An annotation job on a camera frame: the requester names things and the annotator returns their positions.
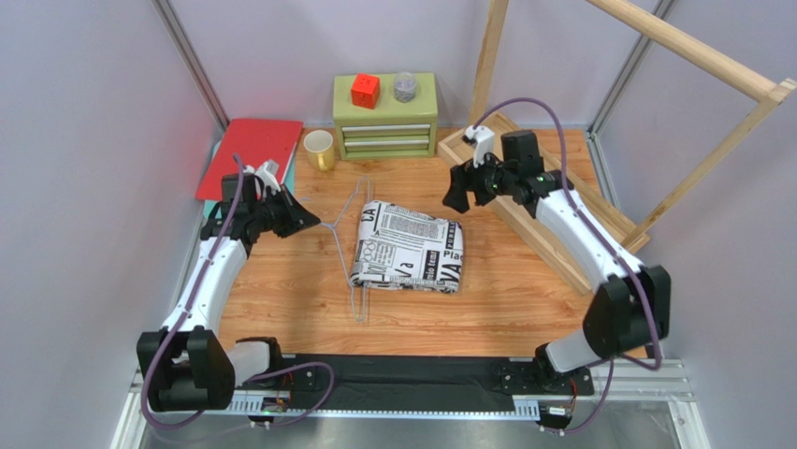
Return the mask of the blue wire hanger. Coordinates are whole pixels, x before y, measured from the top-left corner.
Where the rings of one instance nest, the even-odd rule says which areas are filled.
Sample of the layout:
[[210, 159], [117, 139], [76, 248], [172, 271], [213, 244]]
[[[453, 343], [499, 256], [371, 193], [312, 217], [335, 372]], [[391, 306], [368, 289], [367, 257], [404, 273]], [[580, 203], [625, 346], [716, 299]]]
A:
[[352, 316], [357, 323], [365, 323], [368, 319], [368, 288], [356, 286], [352, 281], [352, 265], [355, 262], [355, 257], [352, 255], [352, 250], [356, 249], [358, 240], [354, 239], [351, 245], [345, 246], [341, 242], [339, 233], [343, 219], [347, 216], [348, 210], [358, 196], [362, 196], [365, 203], [369, 203], [372, 200], [371, 180], [366, 175], [363, 175], [359, 178], [355, 189], [349, 195], [336, 220], [333, 223], [321, 222], [320, 226], [328, 229], [335, 241], [341, 261], [341, 267], [345, 276], [345, 281], [349, 287], [349, 302]]

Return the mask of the newspaper print trousers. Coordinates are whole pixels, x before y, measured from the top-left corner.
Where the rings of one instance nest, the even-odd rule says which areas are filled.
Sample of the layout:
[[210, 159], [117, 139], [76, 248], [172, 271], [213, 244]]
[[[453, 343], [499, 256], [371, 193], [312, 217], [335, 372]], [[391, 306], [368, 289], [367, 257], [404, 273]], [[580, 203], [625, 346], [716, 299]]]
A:
[[360, 213], [350, 282], [356, 287], [455, 294], [464, 259], [461, 223], [373, 200]]

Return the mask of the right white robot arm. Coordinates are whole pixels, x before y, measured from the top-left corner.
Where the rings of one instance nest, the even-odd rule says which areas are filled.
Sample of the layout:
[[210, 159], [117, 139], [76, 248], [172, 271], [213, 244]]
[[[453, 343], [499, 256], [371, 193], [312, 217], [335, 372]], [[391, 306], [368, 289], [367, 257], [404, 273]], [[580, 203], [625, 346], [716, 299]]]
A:
[[548, 376], [569, 373], [622, 356], [669, 333], [671, 277], [661, 266], [647, 266], [603, 228], [564, 172], [545, 170], [536, 135], [530, 130], [498, 139], [485, 126], [469, 127], [463, 137], [473, 157], [452, 167], [443, 205], [464, 213], [469, 195], [478, 206], [510, 197], [564, 245], [585, 272], [594, 297], [580, 329], [536, 350]]

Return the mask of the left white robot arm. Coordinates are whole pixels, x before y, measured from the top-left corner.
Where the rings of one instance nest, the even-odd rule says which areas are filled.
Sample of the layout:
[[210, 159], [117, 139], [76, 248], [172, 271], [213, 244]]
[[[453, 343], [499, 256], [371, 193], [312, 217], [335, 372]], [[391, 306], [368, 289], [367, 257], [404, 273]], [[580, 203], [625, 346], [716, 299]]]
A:
[[282, 358], [272, 337], [246, 338], [226, 350], [217, 331], [260, 235], [284, 239], [320, 220], [270, 175], [225, 175], [221, 192], [214, 217], [201, 229], [196, 266], [177, 306], [159, 330], [138, 339], [145, 407], [151, 412], [223, 410], [237, 387], [270, 372]]

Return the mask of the yellow mug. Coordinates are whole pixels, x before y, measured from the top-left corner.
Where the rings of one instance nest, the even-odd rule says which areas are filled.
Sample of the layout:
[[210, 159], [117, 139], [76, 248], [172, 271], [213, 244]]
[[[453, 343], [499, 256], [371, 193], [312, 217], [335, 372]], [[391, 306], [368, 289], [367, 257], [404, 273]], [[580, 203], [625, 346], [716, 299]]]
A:
[[326, 130], [313, 130], [302, 141], [309, 162], [313, 168], [327, 172], [335, 166], [334, 138]]

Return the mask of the wooden clothes rack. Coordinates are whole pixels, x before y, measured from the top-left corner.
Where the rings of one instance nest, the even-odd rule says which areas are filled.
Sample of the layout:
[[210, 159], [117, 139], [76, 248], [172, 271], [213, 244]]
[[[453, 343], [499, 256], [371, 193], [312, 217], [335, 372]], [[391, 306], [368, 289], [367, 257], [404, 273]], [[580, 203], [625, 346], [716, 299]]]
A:
[[[627, 24], [638, 32], [640, 37], [632, 47], [626, 62], [601, 104], [595, 120], [583, 133], [601, 193], [598, 194], [596, 189], [590, 187], [575, 174], [571, 176], [571, 179], [599, 223], [607, 225], [608, 230], [616, 239], [624, 238], [621, 241], [625, 247], [635, 252], [649, 242], [650, 237], [645, 233], [646, 231], [741, 144], [792, 93], [796, 92], [796, 80], [785, 79], [775, 83], [667, 23], [666, 20], [676, 1], [658, 1], [653, 12], [645, 11], [631, 1], [587, 2], [614, 19]], [[469, 121], [479, 120], [482, 117], [480, 114], [487, 112], [487, 100], [508, 5], [509, 1], [489, 1], [486, 27], [473, 85]], [[752, 99], [756, 102], [756, 107], [660, 201], [640, 224], [635, 224], [616, 208], [613, 187], [606, 174], [601, 154], [600, 133], [652, 42]], [[466, 161], [466, 156], [472, 155], [472, 152], [469, 152], [470, 147], [461, 140], [467, 130], [468, 128], [458, 129], [438, 143], [437, 155], [449, 166], [461, 164]], [[565, 253], [563, 243], [559, 243], [551, 231], [543, 230], [541, 224], [533, 224], [530, 218], [521, 218], [520, 207], [510, 206], [507, 201], [498, 200], [490, 208], [572, 290], [579, 294], [585, 294], [588, 287], [587, 278], [583, 270], [575, 265], [573, 256]]]

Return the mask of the red board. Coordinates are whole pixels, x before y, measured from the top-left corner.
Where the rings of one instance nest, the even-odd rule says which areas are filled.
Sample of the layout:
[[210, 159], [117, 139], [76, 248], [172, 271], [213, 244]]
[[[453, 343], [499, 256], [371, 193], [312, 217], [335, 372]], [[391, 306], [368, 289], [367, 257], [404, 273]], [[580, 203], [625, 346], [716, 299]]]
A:
[[221, 180], [236, 173], [236, 153], [242, 164], [259, 168], [269, 160], [278, 164], [275, 178], [284, 183], [303, 129], [303, 122], [255, 118], [233, 119], [223, 135], [209, 168], [197, 187], [198, 200], [220, 201]]

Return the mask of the teal cutting board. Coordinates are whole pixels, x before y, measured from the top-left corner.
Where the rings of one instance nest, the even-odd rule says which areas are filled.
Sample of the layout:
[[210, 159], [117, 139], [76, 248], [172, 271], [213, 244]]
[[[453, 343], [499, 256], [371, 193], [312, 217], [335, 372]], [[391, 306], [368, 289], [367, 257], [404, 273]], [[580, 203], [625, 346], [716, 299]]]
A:
[[285, 184], [290, 191], [294, 190], [294, 161], [297, 142], [293, 141], [293, 148], [288, 151], [281, 144], [266, 143], [238, 143], [228, 145], [219, 140], [212, 149], [208, 169], [204, 174], [196, 191], [196, 198], [204, 201], [203, 218], [211, 217], [212, 207], [221, 201], [221, 179], [224, 175], [237, 172], [237, 165], [232, 154], [241, 157], [244, 168], [249, 165], [258, 168], [267, 160], [272, 159], [279, 164], [277, 179]]

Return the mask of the green drawer cabinet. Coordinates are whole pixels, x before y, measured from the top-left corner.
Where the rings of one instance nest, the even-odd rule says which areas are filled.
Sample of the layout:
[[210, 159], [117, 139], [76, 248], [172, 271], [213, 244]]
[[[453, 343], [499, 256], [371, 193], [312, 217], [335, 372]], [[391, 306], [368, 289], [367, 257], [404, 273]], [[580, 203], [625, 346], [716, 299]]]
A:
[[436, 77], [415, 75], [415, 97], [400, 102], [394, 97], [393, 74], [379, 74], [381, 92], [375, 107], [353, 102], [354, 75], [334, 78], [332, 116], [341, 159], [376, 160], [421, 158], [435, 155], [438, 124]]

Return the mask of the clear glass jar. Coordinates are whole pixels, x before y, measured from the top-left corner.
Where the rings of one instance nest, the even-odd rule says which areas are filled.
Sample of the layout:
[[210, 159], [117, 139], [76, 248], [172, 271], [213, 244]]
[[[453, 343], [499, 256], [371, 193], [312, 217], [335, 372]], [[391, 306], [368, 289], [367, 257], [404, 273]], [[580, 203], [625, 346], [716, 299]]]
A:
[[393, 96], [401, 103], [409, 103], [416, 97], [417, 78], [412, 72], [399, 72], [393, 79]]

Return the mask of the red cube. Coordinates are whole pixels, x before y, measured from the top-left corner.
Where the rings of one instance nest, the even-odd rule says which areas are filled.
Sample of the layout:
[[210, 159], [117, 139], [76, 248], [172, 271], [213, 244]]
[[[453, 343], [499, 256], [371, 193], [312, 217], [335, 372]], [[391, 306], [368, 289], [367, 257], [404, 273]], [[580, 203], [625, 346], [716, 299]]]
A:
[[381, 95], [381, 79], [375, 75], [358, 73], [350, 89], [352, 104], [364, 109], [375, 109]]

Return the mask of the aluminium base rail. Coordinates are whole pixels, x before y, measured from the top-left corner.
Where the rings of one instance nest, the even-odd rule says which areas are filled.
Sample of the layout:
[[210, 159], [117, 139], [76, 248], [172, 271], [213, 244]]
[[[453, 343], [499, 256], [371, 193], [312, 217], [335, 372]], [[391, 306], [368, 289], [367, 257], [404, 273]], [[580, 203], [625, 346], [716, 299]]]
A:
[[709, 441], [681, 361], [620, 358], [546, 374], [531, 357], [283, 355], [279, 375], [237, 387], [217, 415], [275, 428], [311, 418], [529, 422], [554, 437], [581, 434], [615, 403], [668, 407], [679, 444]]

